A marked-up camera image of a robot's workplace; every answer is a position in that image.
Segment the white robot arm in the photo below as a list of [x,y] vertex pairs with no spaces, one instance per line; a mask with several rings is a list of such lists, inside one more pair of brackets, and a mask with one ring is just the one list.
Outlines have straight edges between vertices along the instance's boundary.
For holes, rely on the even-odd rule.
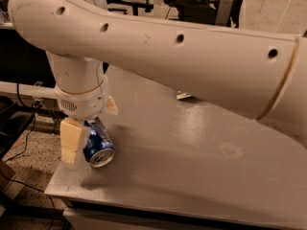
[[307,141],[305,37],[121,15],[106,0],[9,0],[8,11],[49,59],[70,165],[88,126],[115,108],[103,62]]

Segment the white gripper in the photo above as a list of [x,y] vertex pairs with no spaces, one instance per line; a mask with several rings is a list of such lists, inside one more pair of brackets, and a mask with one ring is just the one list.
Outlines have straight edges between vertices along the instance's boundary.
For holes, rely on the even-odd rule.
[[[108,78],[104,78],[95,90],[82,94],[65,93],[56,86],[55,95],[59,110],[76,119],[91,120],[102,111],[114,116],[118,114],[115,100],[110,96]],[[90,134],[83,122],[73,118],[63,119],[59,130],[61,161],[69,167],[76,166],[78,151],[86,146]]]

